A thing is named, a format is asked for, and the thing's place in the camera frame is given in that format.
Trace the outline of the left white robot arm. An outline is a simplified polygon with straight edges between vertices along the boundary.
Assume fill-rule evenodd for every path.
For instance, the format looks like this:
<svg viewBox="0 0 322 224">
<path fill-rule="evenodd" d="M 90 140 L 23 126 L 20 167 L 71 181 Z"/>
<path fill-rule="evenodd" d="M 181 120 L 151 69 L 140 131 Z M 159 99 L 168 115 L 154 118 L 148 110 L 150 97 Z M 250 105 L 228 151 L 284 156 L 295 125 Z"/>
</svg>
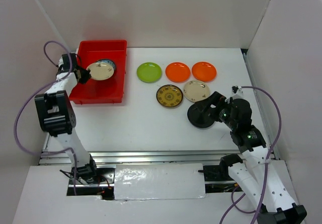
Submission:
<svg viewBox="0 0 322 224">
<path fill-rule="evenodd" d="M 75 53 L 62 55 L 56 82 L 34 101 L 41 129 L 61 144 L 71 160 L 68 176 L 81 184 L 94 184 L 99 180 L 99 170 L 76 133 L 76 116 L 69 100 L 73 88 L 91 78 L 79 63 L 81 58 Z"/>
</svg>

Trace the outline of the blue white patterned plate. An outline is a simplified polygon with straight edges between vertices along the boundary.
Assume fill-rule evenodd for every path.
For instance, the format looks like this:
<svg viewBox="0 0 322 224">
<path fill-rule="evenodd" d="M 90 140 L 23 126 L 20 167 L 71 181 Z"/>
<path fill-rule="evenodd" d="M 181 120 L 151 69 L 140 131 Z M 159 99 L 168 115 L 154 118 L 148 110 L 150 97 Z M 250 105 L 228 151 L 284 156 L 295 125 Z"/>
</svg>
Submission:
<svg viewBox="0 0 322 224">
<path fill-rule="evenodd" d="M 98 68 L 104 73 L 114 74 L 116 70 L 115 62 L 110 59 L 101 59 L 97 61 L 97 64 Z"/>
</svg>

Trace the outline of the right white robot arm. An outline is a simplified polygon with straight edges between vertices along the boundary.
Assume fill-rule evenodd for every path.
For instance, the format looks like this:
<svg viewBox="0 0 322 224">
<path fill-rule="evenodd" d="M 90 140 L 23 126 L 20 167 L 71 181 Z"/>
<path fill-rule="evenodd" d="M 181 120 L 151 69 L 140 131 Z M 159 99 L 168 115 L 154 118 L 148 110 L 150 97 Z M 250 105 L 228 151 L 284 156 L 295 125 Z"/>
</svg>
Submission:
<svg viewBox="0 0 322 224">
<path fill-rule="evenodd" d="M 269 149 L 261 132 L 252 124 L 252 109 L 247 100 L 226 98 L 214 92 L 196 103 L 197 124 L 206 128 L 214 122 L 224 123 L 230 130 L 239 154 L 221 158 L 219 174 L 233 179 L 250 199 L 257 223 L 302 223 L 306 209 L 287 192 L 277 171 L 271 165 Z"/>
</svg>

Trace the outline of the black plate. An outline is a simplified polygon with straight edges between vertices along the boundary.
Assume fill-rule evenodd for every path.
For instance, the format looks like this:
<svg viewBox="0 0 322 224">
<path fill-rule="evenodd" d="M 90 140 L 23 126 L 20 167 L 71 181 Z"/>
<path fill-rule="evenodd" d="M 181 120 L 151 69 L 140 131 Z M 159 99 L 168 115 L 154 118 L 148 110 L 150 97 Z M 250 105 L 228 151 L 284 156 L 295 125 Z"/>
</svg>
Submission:
<svg viewBox="0 0 322 224">
<path fill-rule="evenodd" d="M 212 108 L 210 105 L 204 105 L 201 102 L 195 102 L 187 111 L 189 122 L 197 128 L 209 128 L 215 120 L 211 116 Z"/>
</svg>

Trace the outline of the brown yellow patterned plate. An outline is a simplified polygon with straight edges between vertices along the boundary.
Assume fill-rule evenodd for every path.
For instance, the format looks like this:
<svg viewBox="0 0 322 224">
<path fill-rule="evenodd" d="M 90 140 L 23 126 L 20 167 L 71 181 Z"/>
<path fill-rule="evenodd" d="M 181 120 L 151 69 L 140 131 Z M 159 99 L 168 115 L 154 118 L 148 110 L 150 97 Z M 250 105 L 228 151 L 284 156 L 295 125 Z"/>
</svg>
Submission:
<svg viewBox="0 0 322 224">
<path fill-rule="evenodd" d="M 163 85 L 156 92 L 156 100 L 166 108 L 176 108 L 183 101 L 181 89 L 174 85 Z"/>
</svg>

